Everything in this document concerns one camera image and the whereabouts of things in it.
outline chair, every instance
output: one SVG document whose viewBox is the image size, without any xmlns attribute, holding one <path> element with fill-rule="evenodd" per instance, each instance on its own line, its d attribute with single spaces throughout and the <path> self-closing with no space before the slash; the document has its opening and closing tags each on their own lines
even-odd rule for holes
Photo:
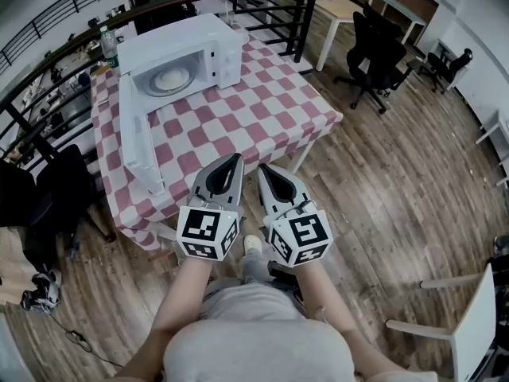
<svg viewBox="0 0 509 382">
<path fill-rule="evenodd" d="M 56 258 L 55 236 L 70 235 L 76 242 L 76 228 L 84 218 L 107 242 L 105 235 L 88 215 L 97 201 L 93 177 L 76 145 L 63 149 L 37 176 L 7 162 L 0 162 L 0 227 L 26 228 L 23 252 L 39 272 L 48 271 Z"/>
<path fill-rule="evenodd" d="M 454 81 L 456 74 L 464 67 L 466 67 L 470 61 L 472 60 L 472 50 L 466 48 L 461 55 L 457 59 L 451 61 L 449 66 L 447 66 L 445 60 L 441 60 L 437 55 L 433 53 L 428 54 L 428 63 L 423 64 L 421 68 L 418 70 L 418 74 L 424 72 L 426 75 L 431 77 L 433 81 L 433 87 L 431 88 L 432 92 L 437 91 L 437 85 L 440 85 L 442 89 L 442 95 L 445 93 L 445 88 L 441 84 L 440 79 L 442 78 L 448 84 L 451 84 Z"/>
<path fill-rule="evenodd" d="M 382 14 L 378 11 L 374 10 L 369 4 L 365 4 L 363 8 L 364 17 L 371 23 L 373 27 L 375 27 L 381 33 L 385 33 L 389 37 L 393 37 L 399 39 L 402 37 L 403 33 L 401 31 L 401 27 L 392 22 L 391 20 L 387 20 Z"/>
<path fill-rule="evenodd" d="M 421 282 L 421 288 L 431 289 L 462 286 L 477 281 L 479 283 L 476 293 L 454 329 L 428 327 L 394 320 L 386 322 L 388 328 L 404 333 L 448 341 L 453 351 L 455 382 L 466 382 L 472 378 L 495 339 L 496 310 L 492 266 L 488 264 L 482 275 Z"/>
<path fill-rule="evenodd" d="M 357 108 L 361 96 L 367 92 L 380 106 L 379 114 L 383 115 L 387 109 L 374 90 L 394 91 L 410 74 L 412 71 L 410 64 L 405 74 L 396 68 L 398 62 L 406 55 L 406 49 L 391 33 L 385 29 L 380 31 L 382 28 L 380 23 L 376 22 L 376 25 L 373 25 L 361 13 L 353 14 L 353 22 L 356 29 L 356 45 L 347 54 L 347 63 L 353 79 L 337 76 L 334 83 L 343 81 L 360 87 L 357 99 L 350 104 L 351 109 Z M 361 68 L 366 63 L 365 60 L 369 61 L 366 72 Z"/>
</svg>

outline sneaker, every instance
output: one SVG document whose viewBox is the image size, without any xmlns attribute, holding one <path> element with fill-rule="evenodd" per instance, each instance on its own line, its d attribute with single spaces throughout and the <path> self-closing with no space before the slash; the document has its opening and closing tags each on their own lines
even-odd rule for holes
<svg viewBox="0 0 509 382">
<path fill-rule="evenodd" d="M 256 235 L 247 235 L 244 238 L 244 253 L 259 253 L 262 254 L 262 240 Z"/>
</svg>

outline red and white checkered tablecloth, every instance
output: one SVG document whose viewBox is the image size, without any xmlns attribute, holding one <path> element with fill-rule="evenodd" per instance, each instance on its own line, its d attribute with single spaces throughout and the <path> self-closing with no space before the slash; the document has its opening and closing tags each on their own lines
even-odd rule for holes
<svg viewBox="0 0 509 382">
<path fill-rule="evenodd" d="M 108 70 L 91 78 L 95 144 L 111 214 L 142 248 L 161 246 L 159 223 L 185 203 L 202 167 L 239 152 L 249 173 L 327 134 L 343 118 L 260 40 L 251 36 L 242 62 L 235 86 L 210 88 L 149 114 L 166 188 L 158 196 L 122 163 L 117 77 Z"/>
</svg>

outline white microwave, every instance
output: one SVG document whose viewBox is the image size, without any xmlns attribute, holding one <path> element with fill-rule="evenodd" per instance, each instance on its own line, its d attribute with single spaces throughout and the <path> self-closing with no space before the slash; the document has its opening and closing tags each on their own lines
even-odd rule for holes
<svg viewBox="0 0 509 382">
<path fill-rule="evenodd" d="M 119 44 L 123 164 L 151 193 L 164 193 L 165 183 L 147 114 L 206 88 L 240 82 L 242 43 L 243 36 L 214 14 L 203 14 Z"/>
</svg>

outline bottle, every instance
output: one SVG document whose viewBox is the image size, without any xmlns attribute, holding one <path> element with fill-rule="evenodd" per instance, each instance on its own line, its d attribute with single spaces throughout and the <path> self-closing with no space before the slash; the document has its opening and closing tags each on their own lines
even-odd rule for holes
<svg viewBox="0 0 509 382">
<path fill-rule="evenodd" d="M 101 47 L 103 48 L 104 58 L 111 69 L 119 67 L 119 55 L 117 54 L 117 37 L 115 31 L 108 30 L 104 25 L 101 27 Z"/>
</svg>

